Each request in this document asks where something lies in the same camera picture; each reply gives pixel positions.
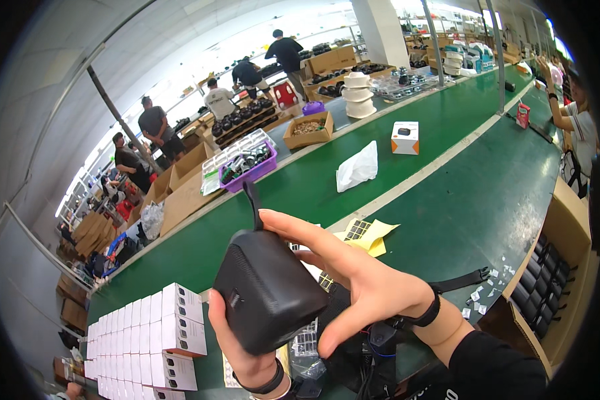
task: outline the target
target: purple container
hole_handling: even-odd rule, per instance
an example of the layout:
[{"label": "purple container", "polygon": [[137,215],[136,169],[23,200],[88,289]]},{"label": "purple container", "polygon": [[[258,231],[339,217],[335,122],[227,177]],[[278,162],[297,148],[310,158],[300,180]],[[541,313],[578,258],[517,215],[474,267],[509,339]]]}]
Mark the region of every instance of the purple container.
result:
[{"label": "purple container", "polygon": [[[226,185],[224,185],[222,182],[220,182],[221,189],[227,189],[231,193],[236,193],[236,192],[242,190],[242,183],[245,180],[255,182],[256,179],[262,178],[264,175],[275,170],[278,167],[278,164],[276,162],[276,156],[278,155],[278,152],[276,151],[276,149],[274,149],[269,144],[268,141],[265,141],[264,144],[267,146],[267,148],[269,148],[269,151],[271,152],[271,156],[268,159],[266,159],[264,162],[262,162],[261,164],[258,164],[256,167],[247,171],[247,173],[243,173],[238,178],[232,180],[231,182],[227,183]],[[220,177],[222,177],[224,170],[226,169],[226,166],[231,164],[232,162],[233,162],[233,160],[225,163],[224,165],[222,165],[220,167],[220,169],[218,170],[218,174],[220,174]]]},{"label": "purple container", "polygon": [[311,115],[318,114],[324,111],[324,103],[321,101],[309,101],[302,107],[302,114]]}]

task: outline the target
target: plastic tray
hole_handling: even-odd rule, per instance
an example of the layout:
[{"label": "plastic tray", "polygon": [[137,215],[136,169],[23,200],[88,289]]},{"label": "plastic tray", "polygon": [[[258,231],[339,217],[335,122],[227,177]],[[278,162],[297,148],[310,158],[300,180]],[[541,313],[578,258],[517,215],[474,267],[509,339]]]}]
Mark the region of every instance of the plastic tray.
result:
[{"label": "plastic tray", "polygon": [[[264,175],[275,170],[278,167],[278,164],[276,162],[276,156],[278,155],[278,152],[275,148],[273,148],[273,146],[271,146],[271,144],[269,144],[268,141],[265,141],[264,144],[269,148],[269,151],[271,151],[271,155],[269,156],[269,158],[263,161],[261,164],[257,165],[256,167],[250,169],[246,173],[243,173],[238,178],[232,179],[231,182],[227,183],[226,185],[220,182],[220,189],[227,189],[231,193],[236,193],[242,190],[242,183],[244,181],[249,180],[251,182],[255,182],[257,179],[262,178]],[[219,176],[223,175],[224,170],[226,169],[226,165],[231,162],[233,162],[233,158],[231,158],[229,161],[227,161],[220,167],[220,169],[218,170]]]}]

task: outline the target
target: black portable speaker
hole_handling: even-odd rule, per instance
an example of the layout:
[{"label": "black portable speaker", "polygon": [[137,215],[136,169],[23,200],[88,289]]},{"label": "black portable speaker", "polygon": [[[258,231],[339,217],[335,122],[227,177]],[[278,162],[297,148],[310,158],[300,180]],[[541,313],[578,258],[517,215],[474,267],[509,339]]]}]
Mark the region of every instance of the black portable speaker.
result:
[{"label": "black portable speaker", "polygon": [[252,355],[270,353],[311,323],[328,304],[313,279],[280,236],[264,230],[255,185],[242,185],[253,208],[253,230],[239,230],[229,242],[214,288],[226,304],[226,318]]}]

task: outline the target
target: hand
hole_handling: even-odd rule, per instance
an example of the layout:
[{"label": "hand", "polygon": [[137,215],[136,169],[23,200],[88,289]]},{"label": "hand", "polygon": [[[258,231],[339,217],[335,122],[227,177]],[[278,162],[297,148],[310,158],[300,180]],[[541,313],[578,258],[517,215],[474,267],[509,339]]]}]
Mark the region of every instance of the hand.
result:
[{"label": "hand", "polygon": [[241,384],[260,387],[273,379],[278,368],[276,352],[252,356],[242,348],[226,321],[224,299],[215,289],[209,291],[209,322],[216,331],[220,349]]},{"label": "hand", "polygon": [[351,291],[351,306],[327,325],[320,338],[318,352],[323,358],[365,326],[397,314],[417,318],[434,300],[423,280],[383,264],[320,227],[272,210],[261,209],[260,217],[265,229],[311,249],[296,252],[296,257],[326,271]]}]

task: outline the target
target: speaker strap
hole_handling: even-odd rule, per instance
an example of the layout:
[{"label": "speaker strap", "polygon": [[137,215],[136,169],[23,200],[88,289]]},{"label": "speaker strap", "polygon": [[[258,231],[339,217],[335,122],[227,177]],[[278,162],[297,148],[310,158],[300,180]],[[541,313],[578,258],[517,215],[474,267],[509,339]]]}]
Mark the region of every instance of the speaker strap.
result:
[{"label": "speaker strap", "polygon": [[249,180],[245,180],[242,183],[242,188],[244,189],[244,193],[247,195],[247,198],[251,203],[251,209],[253,210],[253,229],[264,230],[264,223],[260,219],[260,212],[258,211],[262,208],[262,204],[260,203],[256,185]]}]

